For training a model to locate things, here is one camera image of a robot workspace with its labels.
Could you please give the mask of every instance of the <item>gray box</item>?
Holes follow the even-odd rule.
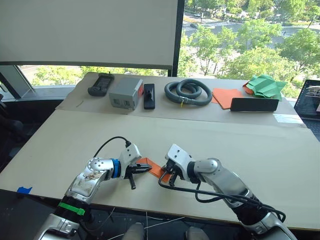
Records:
[[[115,108],[135,110],[144,93],[143,80],[139,78],[123,78],[109,92],[111,105]]]

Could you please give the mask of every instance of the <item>white screen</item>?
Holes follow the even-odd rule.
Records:
[[[177,0],[0,0],[0,62],[172,66]]]

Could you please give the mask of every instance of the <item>car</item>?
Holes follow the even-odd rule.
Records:
[[[191,23],[190,27],[197,29],[199,27],[198,23]]]

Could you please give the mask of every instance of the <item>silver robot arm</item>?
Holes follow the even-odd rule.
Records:
[[[164,169],[172,174],[169,181],[171,187],[177,176],[180,176],[182,180],[194,184],[207,183],[213,186],[216,193],[247,197],[260,203],[244,182],[234,172],[224,168],[216,158],[195,161],[176,144],[171,146],[165,158],[167,164]],[[234,199],[223,200],[237,215],[243,227],[257,239],[297,240],[273,212]]]
[[[131,188],[136,188],[132,174],[151,169],[148,164],[135,164],[140,158],[140,152],[134,144],[124,149],[119,159],[91,158],[84,171],[68,187],[55,212],[48,216],[34,240],[65,240],[73,237],[80,221],[90,214],[89,205],[101,182],[111,178],[129,179]]]

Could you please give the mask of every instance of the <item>white table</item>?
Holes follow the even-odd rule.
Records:
[[[98,73],[89,72],[80,81],[75,89],[67,96],[67,98],[56,108],[59,110],[92,112],[92,113],[109,113],[109,114],[125,114],[130,116],[153,117],[153,118],[167,118],[167,119],[184,119],[197,120],[208,122],[222,122],[222,123],[240,123],[240,124],[258,124],[271,125],[283,127],[306,127],[302,120],[297,115],[291,104],[283,97],[279,102],[277,110],[272,112],[232,112],[229,109],[223,110],[217,103],[209,103],[208,105],[199,107],[193,105],[183,105],[171,102],[165,96],[165,85],[173,81],[181,81],[184,78],[179,77],[159,77],[159,76],[128,76],[124,74],[115,74],[114,83],[110,86],[110,91],[123,78],[141,78],[144,84],[155,84],[155,109],[145,110],[143,102],[134,110],[127,110],[122,108],[112,107],[109,95],[104,97],[93,97],[88,94],[87,89],[91,87],[98,78]],[[200,78],[210,89],[238,89],[246,98],[251,98],[252,95],[247,94],[242,86],[247,81],[244,80],[230,80],[230,79],[205,79]],[[206,93],[202,91],[201,97],[206,98]],[[278,122],[274,114],[290,115],[297,117],[300,123]]]
[[[303,127],[56,110],[0,173],[0,188],[32,187],[30,194],[62,198],[87,160],[113,136],[126,137],[161,166],[172,143],[196,160],[218,158],[262,202],[284,211],[287,226],[320,229],[320,144]],[[123,149],[115,140],[99,156],[116,158]],[[223,201],[198,203],[191,193],[161,188],[150,173],[134,178],[135,190],[128,180],[103,182],[93,203],[238,221]],[[177,185],[196,187],[185,181]]]

